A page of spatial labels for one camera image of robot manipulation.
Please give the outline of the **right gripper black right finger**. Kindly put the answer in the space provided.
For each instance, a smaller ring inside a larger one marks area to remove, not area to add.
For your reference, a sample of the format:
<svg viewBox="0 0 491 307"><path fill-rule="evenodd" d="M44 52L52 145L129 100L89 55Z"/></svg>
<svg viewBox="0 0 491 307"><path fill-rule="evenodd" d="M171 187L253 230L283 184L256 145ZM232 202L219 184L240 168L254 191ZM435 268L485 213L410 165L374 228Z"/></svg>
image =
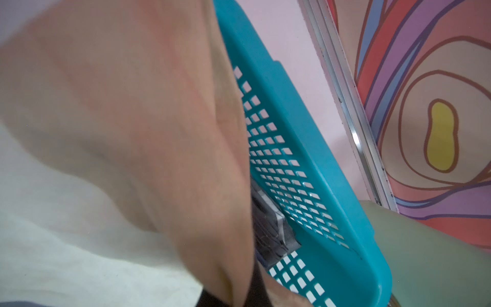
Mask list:
<svg viewBox="0 0 491 307"><path fill-rule="evenodd" d="M257 262L253 267L251 283L244 307L273 307L262 278L260 265Z"/></svg>

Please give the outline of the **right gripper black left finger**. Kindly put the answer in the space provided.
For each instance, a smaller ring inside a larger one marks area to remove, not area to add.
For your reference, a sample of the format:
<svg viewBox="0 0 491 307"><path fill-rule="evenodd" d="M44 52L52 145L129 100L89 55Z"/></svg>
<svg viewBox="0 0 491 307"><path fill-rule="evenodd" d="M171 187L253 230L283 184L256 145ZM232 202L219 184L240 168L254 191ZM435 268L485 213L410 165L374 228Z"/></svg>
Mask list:
<svg viewBox="0 0 491 307"><path fill-rule="evenodd" d="M203 289L196 303L196 307L229 307L229 305Z"/></svg>

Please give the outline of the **dark grey checked cloth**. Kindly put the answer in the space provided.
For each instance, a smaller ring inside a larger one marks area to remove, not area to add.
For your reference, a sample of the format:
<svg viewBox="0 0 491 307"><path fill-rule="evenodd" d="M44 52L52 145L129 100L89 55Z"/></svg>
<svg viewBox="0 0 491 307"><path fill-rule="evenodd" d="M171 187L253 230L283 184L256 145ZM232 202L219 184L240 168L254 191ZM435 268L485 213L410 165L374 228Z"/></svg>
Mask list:
<svg viewBox="0 0 491 307"><path fill-rule="evenodd" d="M256 256L265 269L300 249L295 232L279 207L254 181L251 181L251 204Z"/></svg>

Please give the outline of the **teal plastic basket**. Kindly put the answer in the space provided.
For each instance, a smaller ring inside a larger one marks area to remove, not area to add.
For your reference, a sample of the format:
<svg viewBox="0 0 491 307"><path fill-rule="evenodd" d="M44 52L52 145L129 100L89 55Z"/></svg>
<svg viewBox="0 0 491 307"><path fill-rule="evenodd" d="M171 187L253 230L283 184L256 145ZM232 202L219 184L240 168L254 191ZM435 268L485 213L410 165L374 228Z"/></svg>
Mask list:
<svg viewBox="0 0 491 307"><path fill-rule="evenodd" d="M251 176L300 244L269 274L314 306L387 306L392 276L374 230L288 74L238 2L214 6L244 106Z"/></svg>

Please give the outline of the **beige grey cloth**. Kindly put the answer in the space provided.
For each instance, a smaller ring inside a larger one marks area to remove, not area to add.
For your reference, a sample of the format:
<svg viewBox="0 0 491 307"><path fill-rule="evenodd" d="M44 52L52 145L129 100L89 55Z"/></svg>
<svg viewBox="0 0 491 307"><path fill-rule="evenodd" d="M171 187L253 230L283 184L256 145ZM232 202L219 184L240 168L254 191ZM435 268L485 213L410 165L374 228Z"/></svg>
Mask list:
<svg viewBox="0 0 491 307"><path fill-rule="evenodd" d="M212 1L2 1L1 305L244 306L245 125Z"/></svg>

